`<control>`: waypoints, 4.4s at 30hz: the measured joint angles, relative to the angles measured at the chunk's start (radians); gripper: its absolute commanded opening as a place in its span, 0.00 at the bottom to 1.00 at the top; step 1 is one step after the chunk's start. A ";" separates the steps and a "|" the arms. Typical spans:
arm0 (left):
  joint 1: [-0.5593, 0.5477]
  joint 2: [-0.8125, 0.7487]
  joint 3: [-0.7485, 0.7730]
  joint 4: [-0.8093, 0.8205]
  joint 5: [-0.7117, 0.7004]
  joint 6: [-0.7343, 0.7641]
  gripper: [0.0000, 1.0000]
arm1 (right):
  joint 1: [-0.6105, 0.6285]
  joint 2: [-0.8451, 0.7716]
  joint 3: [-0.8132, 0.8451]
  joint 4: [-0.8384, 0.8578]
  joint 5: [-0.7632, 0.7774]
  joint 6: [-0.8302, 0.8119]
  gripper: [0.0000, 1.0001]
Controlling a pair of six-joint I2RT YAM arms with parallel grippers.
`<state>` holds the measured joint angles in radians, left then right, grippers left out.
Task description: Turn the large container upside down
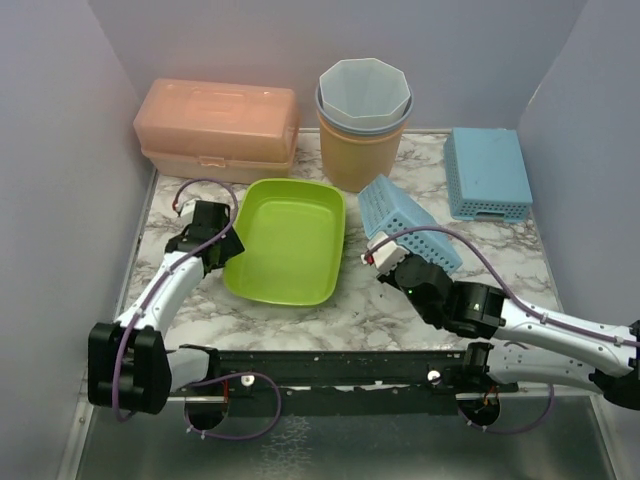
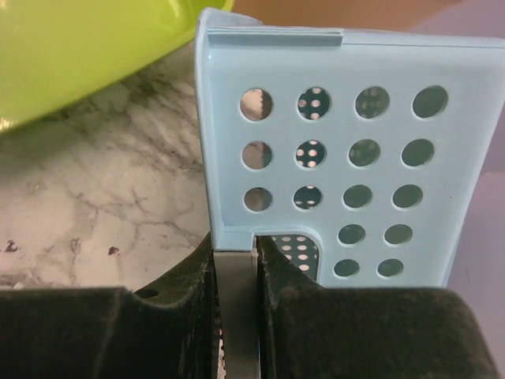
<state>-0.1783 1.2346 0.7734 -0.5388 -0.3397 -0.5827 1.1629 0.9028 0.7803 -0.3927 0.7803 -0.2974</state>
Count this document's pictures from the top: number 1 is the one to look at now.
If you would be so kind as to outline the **green plastic tray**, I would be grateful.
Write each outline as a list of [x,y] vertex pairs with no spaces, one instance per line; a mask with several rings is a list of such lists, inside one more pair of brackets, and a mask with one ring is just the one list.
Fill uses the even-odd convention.
[[292,178],[257,181],[235,221],[245,251],[226,263],[224,285],[252,301],[319,305],[336,288],[345,228],[346,201],[335,187]]

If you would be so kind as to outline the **small blue perforated basket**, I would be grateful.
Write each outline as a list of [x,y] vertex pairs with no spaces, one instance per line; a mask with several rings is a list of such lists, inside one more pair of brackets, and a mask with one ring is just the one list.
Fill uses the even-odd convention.
[[[368,240],[379,232],[388,236],[408,228],[437,226],[432,215],[388,177],[378,175],[357,194],[361,220]],[[412,254],[453,273],[462,259],[444,233],[420,231],[395,240]]]

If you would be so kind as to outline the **large blue perforated basket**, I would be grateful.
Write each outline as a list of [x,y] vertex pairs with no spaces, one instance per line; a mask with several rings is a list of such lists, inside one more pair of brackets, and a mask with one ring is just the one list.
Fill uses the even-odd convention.
[[533,198],[516,131],[455,127],[443,158],[453,218],[527,220]]

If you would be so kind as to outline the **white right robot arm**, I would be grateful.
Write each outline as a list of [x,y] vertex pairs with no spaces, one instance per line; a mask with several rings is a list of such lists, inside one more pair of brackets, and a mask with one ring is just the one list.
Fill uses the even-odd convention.
[[639,407],[639,325],[609,325],[541,308],[490,285],[454,281],[401,247],[369,259],[378,280],[401,291],[421,319],[473,340],[461,383],[567,385]]

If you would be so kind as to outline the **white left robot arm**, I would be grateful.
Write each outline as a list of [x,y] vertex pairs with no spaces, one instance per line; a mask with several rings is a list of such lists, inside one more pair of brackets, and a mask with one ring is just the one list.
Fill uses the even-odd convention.
[[189,384],[206,395],[221,371],[197,347],[169,351],[164,337],[178,310],[211,271],[244,252],[233,229],[236,210],[197,200],[189,223],[165,246],[161,267],[141,296],[111,323],[88,336],[87,394],[94,406],[157,414],[169,395]]

